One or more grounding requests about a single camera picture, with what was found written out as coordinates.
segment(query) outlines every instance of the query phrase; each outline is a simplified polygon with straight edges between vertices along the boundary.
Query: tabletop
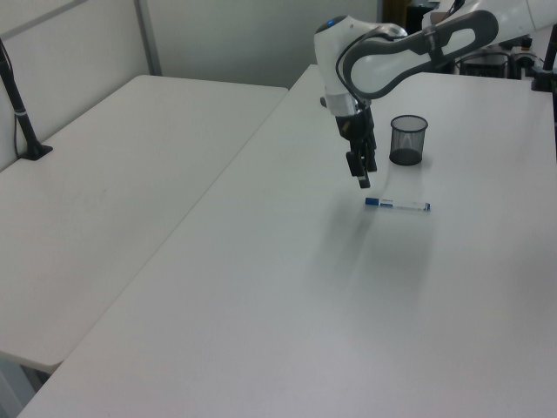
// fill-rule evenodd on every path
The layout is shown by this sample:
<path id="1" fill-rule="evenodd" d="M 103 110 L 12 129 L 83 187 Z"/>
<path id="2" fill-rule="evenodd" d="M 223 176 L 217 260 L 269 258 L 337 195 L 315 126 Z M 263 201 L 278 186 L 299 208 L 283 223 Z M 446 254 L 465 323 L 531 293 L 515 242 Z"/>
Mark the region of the tabletop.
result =
<path id="1" fill-rule="evenodd" d="M 52 372 L 285 93 L 141 76 L 0 173 L 0 356 Z"/>
<path id="2" fill-rule="evenodd" d="M 553 417 L 553 108 L 529 89 L 408 78 L 372 104 L 362 191 L 310 67 L 21 418 Z M 429 122 L 420 165 L 388 160 L 400 114 Z"/>

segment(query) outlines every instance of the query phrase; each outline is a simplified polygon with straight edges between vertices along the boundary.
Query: black mesh cup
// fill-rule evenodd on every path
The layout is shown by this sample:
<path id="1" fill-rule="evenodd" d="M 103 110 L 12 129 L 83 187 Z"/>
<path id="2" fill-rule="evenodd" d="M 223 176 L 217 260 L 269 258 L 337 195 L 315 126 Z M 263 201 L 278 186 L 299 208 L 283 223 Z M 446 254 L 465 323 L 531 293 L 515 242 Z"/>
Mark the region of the black mesh cup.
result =
<path id="1" fill-rule="evenodd" d="M 420 116 L 403 115 L 391 121 L 391 155 L 389 159 L 398 165 L 416 165 L 424 151 L 427 121 Z"/>

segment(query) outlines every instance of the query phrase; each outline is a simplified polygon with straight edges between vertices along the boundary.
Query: wall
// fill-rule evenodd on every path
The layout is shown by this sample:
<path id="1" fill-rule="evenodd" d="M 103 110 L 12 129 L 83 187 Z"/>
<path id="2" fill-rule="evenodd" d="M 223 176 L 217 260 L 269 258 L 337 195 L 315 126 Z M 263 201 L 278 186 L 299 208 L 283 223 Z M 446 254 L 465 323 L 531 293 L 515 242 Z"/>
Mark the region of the wall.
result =
<path id="1" fill-rule="evenodd" d="M 3 0 L 0 13 L 0 37 L 9 37 L 14 32 L 34 26 L 85 0 Z"/>
<path id="2" fill-rule="evenodd" d="M 338 15 L 374 22 L 377 0 L 144 0 L 163 75 L 290 88 Z"/>
<path id="3" fill-rule="evenodd" d="M 148 67 L 133 0 L 88 0 L 4 41 L 40 141 Z M 15 160 L 0 85 L 0 170 Z M 23 135 L 18 133 L 23 149 Z"/>

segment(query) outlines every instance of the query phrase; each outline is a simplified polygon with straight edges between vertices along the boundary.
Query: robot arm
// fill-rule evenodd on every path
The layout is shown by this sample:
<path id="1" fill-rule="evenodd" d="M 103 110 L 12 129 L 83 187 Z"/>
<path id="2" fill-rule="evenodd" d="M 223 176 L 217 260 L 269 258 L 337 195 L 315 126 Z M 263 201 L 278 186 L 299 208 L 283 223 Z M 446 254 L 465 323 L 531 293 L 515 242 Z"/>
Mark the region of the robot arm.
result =
<path id="1" fill-rule="evenodd" d="M 555 0 L 444 0 L 441 9 L 448 4 L 440 24 L 410 37 L 396 25 L 351 17 L 336 17 L 315 34 L 327 108 L 350 141 L 346 159 L 362 188 L 369 187 L 367 173 L 377 170 L 371 99 L 412 74 L 557 22 Z"/>

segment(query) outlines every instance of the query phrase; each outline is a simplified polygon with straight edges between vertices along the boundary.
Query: marker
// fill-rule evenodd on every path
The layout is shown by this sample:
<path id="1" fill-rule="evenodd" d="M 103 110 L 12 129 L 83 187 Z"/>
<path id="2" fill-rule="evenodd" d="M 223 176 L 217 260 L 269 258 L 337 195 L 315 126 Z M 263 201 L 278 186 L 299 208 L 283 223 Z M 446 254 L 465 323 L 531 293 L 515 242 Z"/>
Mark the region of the marker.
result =
<path id="1" fill-rule="evenodd" d="M 431 211 L 432 208 L 429 203 L 399 202 L 398 200 L 375 199 L 375 198 L 366 198 L 366 205 L 389 207 L 392 209 L 412 209 L 414 211 L 425 211 L 425 212 Z"/>

